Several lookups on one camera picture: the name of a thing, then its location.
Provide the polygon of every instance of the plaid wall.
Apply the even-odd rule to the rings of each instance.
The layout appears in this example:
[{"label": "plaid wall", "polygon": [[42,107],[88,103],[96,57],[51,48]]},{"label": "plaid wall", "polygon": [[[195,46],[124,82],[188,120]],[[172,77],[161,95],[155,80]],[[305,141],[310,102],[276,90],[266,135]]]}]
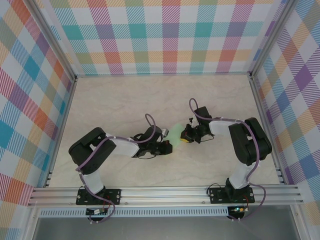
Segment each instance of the plaid wall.
[{"label": "plaid wall", "polygon": [[22,0],[0,1],[0,240],[44,180],[71,81]]},{"label": "plaid wall", "polygon": [[263,39],[262,39],[262,41],[261,41],[261,43],[259,45],[259,48],[258,48],[258,50],[256,51],[256,53],[254,55],[253,61],[252,61],[251,65],[250,65],[250,67],[249,67],[249,71],[253,70],[253,68],[254,68],[254,66],[255,66],[255,64],[257,62],[257,59],[260,56],[260,53],[261,53],[262,49],[264,49],[264,47],[265,47],[265,45],[266,45],[266,43],[267,43],[267,41],[269,39],[269,36],[270,36],[271,32],[273,31],[276,22],[278,21],[279,17],[281,16],[281,13],[282,13],[283,9],[285,8],[287,2],[288,2],[288,0],[281,0],[281,3],[279,5],[278,9],[276,10],[275,15],[273,16],[272,21],[271,21],[267,31],[265,32],[265,34],[263,36]]},{"label": "plaid wall", "polygon": [[286,175],[320,234],[320,0],[299,1],[256,83]]},{"label": "plaid wall", "polygon": [[37,0],[73,68],[85,75],[247,72],[280,1],[49,0],[52,16],[48,0]]}]

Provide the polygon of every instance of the marble floor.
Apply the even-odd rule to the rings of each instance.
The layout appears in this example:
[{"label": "marble floor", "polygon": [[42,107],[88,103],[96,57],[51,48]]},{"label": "marble floor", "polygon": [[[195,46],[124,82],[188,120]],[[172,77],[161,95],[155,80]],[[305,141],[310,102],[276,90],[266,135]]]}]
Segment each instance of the marble floor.
[{"label": "marble floor", "polygon": [[[259,118],[245,75],[117,76],[80,78],[68,115],[50,187],[81,185],[69,147],[95,127],[130,137],[149,127],[145,113],[160,128],[184,128],[192,117],[189,99],[206,106],[213,117]],[[153,159],[114,155],[100,167],[108,187],[208,186],[224,184],[238,163],[232,141],[217,136],[197,143],[176,141],[173,153]],[[278,184],[269,155],[250,179],[257,184]]]}]

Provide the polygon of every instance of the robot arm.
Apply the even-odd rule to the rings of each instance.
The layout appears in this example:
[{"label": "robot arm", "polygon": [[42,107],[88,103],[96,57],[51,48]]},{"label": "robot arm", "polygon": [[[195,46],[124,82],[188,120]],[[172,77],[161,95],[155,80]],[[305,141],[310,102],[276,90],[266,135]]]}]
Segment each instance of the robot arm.
[{"label": "robot arm", "polygon": [[[146,153],[150,153],[154,156],[172,153],[172,145],[168,140],[163,141],[163,138],[168,134],[168,130],[162,130],[157,126],[155,127],[155,133],[150,140],[143,143],[133,142],[138,140],[141,142],[148,139],[152,136],[153,129],[153,126],[149,127],[145,133],[140,133],[132,137],[132,141],[116,137],[106,140],[97,149],[92,159],[81,168],[83,180],[88,189],[96,194],[105,187],[100,178],[99,167],[109,156],[125,155],[131,158],[139,158],[144,156]],[[111,137],[111,135],[105,133],[102,128],[96,127],[80,140],[75,142],[69,149],[69,154],[71,155],[73,162],[78,166],[81,166],[81,164],[83,164],[83,162],[85,162],[85,160],[92,154],[95,147],[97,147],[107,137]]]},{"label": "robot arm", "polygon": [[[248,190],[249,182],[247,176],[254,168],[257,160],[257,152],[254,141],[244,126],[244,124],[235,121],[223,121],[223,118],[212,118],[205,106],[194,111],[197,115],[214,120],[204,120],[197,116],[190,118],[190,124],[181,133],[180,139],[187,143],[201,142],[201,138],[210,135],[230,136],[233,148],[239,163],[233,174],[226,180],[225,191],[229,199],[235,200]],[[259,148],[259,159],[264,160],[272,151],[272,146],[263,131],[258,120],[254,117],[244,121],[252,130]]]}]

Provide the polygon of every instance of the cable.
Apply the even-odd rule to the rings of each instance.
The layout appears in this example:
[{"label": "cable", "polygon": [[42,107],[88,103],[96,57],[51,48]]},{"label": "cable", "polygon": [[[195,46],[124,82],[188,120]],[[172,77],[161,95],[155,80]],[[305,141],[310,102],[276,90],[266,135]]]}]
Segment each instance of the cable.
[{"label": "cable", "polygon": [[142,158],[138,156],[138,159],[144,159],[144,160],[148,160],[148,159],[154,159],[156,157],[156,155],[152,156],[152,157],[148,157],[148,158]]},{"label": "cable", "polygon": [[[108,140],[110,140],[110,139],[120,139],[120,140],[123,140],[123,141],[128,141],[128,142],[131,142],[131,143],[135,143],[135,144],[142,144],[142,143],[148,142],[150,139],[152,139],[153,136],[154,136],[155,133],[156,133],[156,122],[155,122],[155,119],[154,119],[150,114],[148,114],[148,113],[146,113],[146,114],[144,115],[144,117],[145,117],[146,121],[148,122],[148,124],[149,124],[151,127],[153,126],[153,132],[152,132],[152,134],[151,134],[150,137],[148,137],[147,139],[142,140],[142,141],[134,141],[134,140],[131,139],[131,138],[125,138],[125,137],[122,137],[122,136],[108,136],[108,137],[106,137],[105,139],[103,139],[103,140],[96,146],[96,148],[95,148],[95,149],[93,150],[93,152],[89,155],[89,157],[88,157],[80,166],[78,166],[78,167],[75,169],[77,172],[79,172],[80,179],[81,179],[82,183],[84,184],[84,188],[87,190],[87,192],[88,192],[89,194],[91,194],[93,197],[95,197],[95,198],[97,198],[97,199],[100,199],[100,200],[102,200],[102,201],[105,201],[105,202],[108,203],[109,205],[112,205],[112,206],[113,206],[112,212],[111,212],[108,216],[104,217],[104,218],[103,218],[102,220],[100,220],[100,221],[93,221],[93,220],[91,219],[91,216],[89,216],[89,220],[91,221],[90,224],[92,224],[92,223],[99,224],[99,223],[103,223],[103,222],[105,222],[106,220],[108,220],[108,219],[115,213],[115,211],[116,211],[116,206],[115,206],[115,204],[114,204],[112,201],[107,200],[107,199],[105,199],[105,198],[103,198],[103,197],[100,197],[100,196],[94,194],[94,193],[87,187],[86,182],[85,182],[85,180],[84,180],[84,175],[81,173],[81,169],[93,158],[93,156],[96,154],[96,152],[98,151],[98,149],[99,149],[106,141],[108,141]],[[153,125],[150,123],[150,121],[149,121],[149,119],[148,119],[147,117],[150,117],[150,119],[152,120]]]},{"label": "cable", "polygon": [[103,207],[102,207],[102,211],[103,211],[103,212],[105,212],[105,205],[106,205],[106,202],[103,201]]},{"label": "cable", "polygon": [[244,209],[248,209],[249,210],[249,200],[248,200],[248,198],[247,198],[247,196],[246,195],[242,195],[244,198],[245,198],[245,200],[246,200],[246,207],[244,208]]},{"label": "cable", "polygon": [[245,216],[243,217],[242,219],[247,219],[249,217],[251,217],[253,214],[255,214],[259,209],[260,207],[264,204],[265,200],[266,200],[266,196],[267,196],[267,191],[266,189],[261,186],[261,185],[258,185],[258,184],[253,184],[249,181],[249,178],[250,176],[254,173],[254,171],[257,169],[258,165],[259,165],[259,161],[260,161],[260,152],[259,152],[259,146],[258,146],[258,142],[257,142],[257,139],[254,135],[254,133],[252,132],[252,130],[250,129],[250,127],[248,126],[248,124],[246,124],[244,121],[240,120],[240,119],[230,119],[230,118],[223,118],[223,117],[216,117],[216,118],[207,118],[207,117],[203,117],[203,116],[200,116],[198,115],[192,108],[191,106],[191,101],[194,101],[195,103],[195,106],[196,108],[198,109],[198,103],[197,101],[194,99],[194,98],[190,98],[189,100],[189,107],[192,111],[192,113],[199,119],[202,119],[202,120],[208,120],[208,121],[226,121],[226,122],[235,122],[235,123],[238,123],[238,124],[243,124],[246,129],[249,131],[251,137],[252,137],[252,140],[253,140],[253,143],[254,143],[254,147],[255,147],[255,151],[256,151],[256,161],[255,161],[255,165],[253,167],[253,169],[248,173],[248,175],[246,176],[245,180],[252,186],[254,187],[258,187],[258,188],[261,188],[263,190],[263,198],[259,204],[259,206],[256,208],[256,210],[254,212],[252,212],[250,215],[248,216]]},{"label": "cable", "polygon": [[218,185],[221,189],[222,189],[222,187],[218,184],[218,183],[212,183],[210,186],[208,186],[208,188],[206,189],[206,194],[210,197],[210,195],[209,195],[209,189],[210,189],[210,187],[212,186],[212,185]]},{"label": "cable", "polygon": [[208,142],[208,141],[211,141],[211,140],[213,140],[213,139],[215,139],[215,137],[214,137],[214,136],[212,136],[212,138],[210,138],[210,139],[207,139],[207,140],[202,140],[202,141],[200,141],[200,143],[203,143],[203,142]]},{"label": "cable", "polygon": [[[150,137],[148,137],[147,139],[145,140],[142,140],[142,141],[134,141],[133,139],[131,138],[125,138],[125,137],[122,137],[122,136],[108,136],[106,137],[105,139],[103,139],[97,146],[96,148],[94,149],[94,151],[90,154],[90,156],[80,165],[78,166],[75,170],[77,172],[80,171],[80,169],[82,169],[91,159],[92,157],[96,154],[96,152],[98,151],[98,149],[102,146],[102,144],[104,144],[106,141],[110,140],[110,139],[120,139],[120,140],[124,140],[124,141],[127,141],[127,142],[131,142],[131,143],[135,143],[135,144],[143,144],[145,142],[148,142],[150,139],[153,138],[153,136],[155,135],[156,133],[156,122],[155,122],[155,119],[148,113],[146,113],[145,115],[145,119],[146,121],[148,122],[148,124],[152,127],[153,126],[153,132],[151,134]],[[152,122],[153,122],[153,125],[150,123],[149,119],[147,117],[150,117]]]}]

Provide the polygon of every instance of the black bracket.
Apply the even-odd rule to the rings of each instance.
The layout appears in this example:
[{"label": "black bracket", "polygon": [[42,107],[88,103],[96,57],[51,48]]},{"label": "black bracket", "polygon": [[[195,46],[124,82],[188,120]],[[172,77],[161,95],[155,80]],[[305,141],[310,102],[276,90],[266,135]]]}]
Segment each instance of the black bracket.
[{"label": "black bracket", "polygon": [[[119,205],[121,200],[121,189],[102,189],[96,193],[97,196],[110,200],[114,205]],[[76,201],[76,205],[103,205],[104,201],[92,196],[86,189],[79,189]]]},{"label": "black bracket", "polygon": [[251,187],[249,191],[238,196],[234,200],[230,200],[224,187],[211,187],[209,188],[209,197],[211,204],[253,204],[255,202],[254,192]]}]

